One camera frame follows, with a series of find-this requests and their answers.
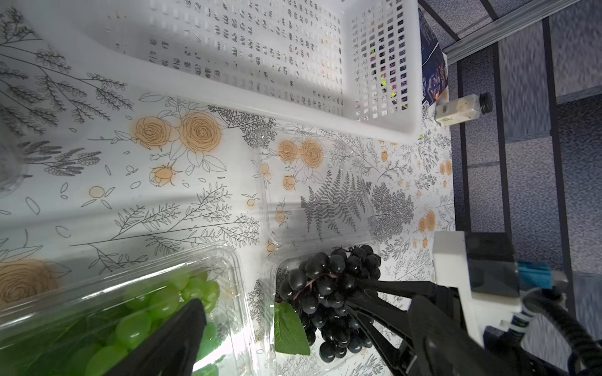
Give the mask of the small black-capped bottle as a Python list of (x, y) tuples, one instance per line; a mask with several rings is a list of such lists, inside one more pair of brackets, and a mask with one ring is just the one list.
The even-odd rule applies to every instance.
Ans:
[(437, 105), (434, 120), (443, 127), (459, 125), (491, 113), (493, 99), (490, 92), (471, 94), (457, 100)]

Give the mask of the dark blue snack bag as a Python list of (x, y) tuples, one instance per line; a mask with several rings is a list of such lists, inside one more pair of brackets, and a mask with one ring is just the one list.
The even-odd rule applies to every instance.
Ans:
[(442, 100), (448, 88), (448, 69), (445, 55), (423, 12), (419, 11), (423, 96), (429, 106)]

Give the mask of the clear clamshell container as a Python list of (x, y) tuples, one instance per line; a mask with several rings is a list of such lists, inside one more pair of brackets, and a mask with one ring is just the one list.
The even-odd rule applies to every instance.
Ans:
[(186, 304), (202, 304), (193, 375), (255, 375), (249, 310), (235, 250), (197, 246), (49, 291), (1, 311), (4, 375), (103, 375), (164, 329)]
[(415, 234), (417, 206), (409, 186), (415, 175), (410, 147), (331, 133), (301, 125), (278, 128), (256, 153), (263, 203), (262, 227), (273, 247), (263, 279), (267, 363), (272, 375), (377, 374), (372, 350), (323, 363), (318, 347), (308, 355), (279, 353), (297, 337), (286, 330), (293, 315), (280, 286), (313, 256), (370, 246), (384, 280), (430, 276), (430, 254)]
[(27, 166), (17, 141), (11, 135), (1, 135), (1, 197), (12, 194), (24, 180)]

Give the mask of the floral tablecloth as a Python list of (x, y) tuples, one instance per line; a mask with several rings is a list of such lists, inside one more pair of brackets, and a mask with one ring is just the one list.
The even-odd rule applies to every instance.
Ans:
[[(239, 260), (261, 375), (263, 279), (273, 244), (262, 227), (257, 150), (278, 128), (327, 128), (141, 88), (80, 67), (1, 4), (1, 135), (27, 171), (1, 197), (1, 304), (107, 277), (197, 246), (227, 244)], [(410, 144), (415, 234), (430, 254), (453, 230), (450, 132), (422, 101)]]

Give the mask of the white plastic basket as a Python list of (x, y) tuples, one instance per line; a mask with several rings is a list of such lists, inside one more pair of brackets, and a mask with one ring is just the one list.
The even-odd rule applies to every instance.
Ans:
[(422, 125), (415, 1), (19, 1), (74, 64), (240, 111), (410, 144)]

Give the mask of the black grape bunch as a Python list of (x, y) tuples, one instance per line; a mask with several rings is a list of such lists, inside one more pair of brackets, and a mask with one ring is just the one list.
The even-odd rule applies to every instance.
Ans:
[(378, 280), (381, 266), (381, 256), (369, 244), (318, 252), (284, 272), (275, 301), (290, 304), (307, 332), (338, 325), (358, 333), (360, 326), (345, 307), (346, 297), (359, 280)]

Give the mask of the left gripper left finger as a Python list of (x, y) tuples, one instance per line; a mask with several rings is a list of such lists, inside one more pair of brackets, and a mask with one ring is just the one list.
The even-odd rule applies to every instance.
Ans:
[(201, 299), (192, 299), (107, 375), (191, 375), (207, 320)]

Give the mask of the right aluminium frame post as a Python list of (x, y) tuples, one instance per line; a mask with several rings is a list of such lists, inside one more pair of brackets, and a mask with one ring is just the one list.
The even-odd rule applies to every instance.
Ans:
[(531, 1), (444, 49), (448, 63), (455, 64), (578, 2), (579, 0)]

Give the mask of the green grape bunch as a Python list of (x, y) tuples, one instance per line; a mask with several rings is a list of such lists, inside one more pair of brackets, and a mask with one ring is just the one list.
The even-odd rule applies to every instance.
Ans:
[(220, 286), (206, 272), (140, 282), (95, 308), (55, 315), (1, 341), (3, 375), (105, 375), (192, 299), (215, 310)]

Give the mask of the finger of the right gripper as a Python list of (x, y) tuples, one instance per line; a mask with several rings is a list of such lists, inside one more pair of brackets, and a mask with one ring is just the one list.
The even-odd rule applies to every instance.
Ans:
[(385, 316), (375, 315), (360, 305), (358, 300), (348, 300), (345, 307), (360, 326), (361, 332), (370, 340), (392, 375), (418, 375), (419, 362), (409, 335), (406, 313), (399, 317), (393, 314), (393, 325), (387, 322), (390, 310), (376, 306)]
[(364, 290), (414, 299), (423, 296), (453, 320), (461, 319), (461, 303), (456, 288), (436, 285), (428, 281), (382, 281), (360, 279), (357, 286)]

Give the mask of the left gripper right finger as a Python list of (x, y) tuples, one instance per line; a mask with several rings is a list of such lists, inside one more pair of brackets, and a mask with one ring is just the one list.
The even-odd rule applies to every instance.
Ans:
[(428, 299), (412, 299), (412, 342), (423, 375), (507, 375), (508, 367), (473, 341)]

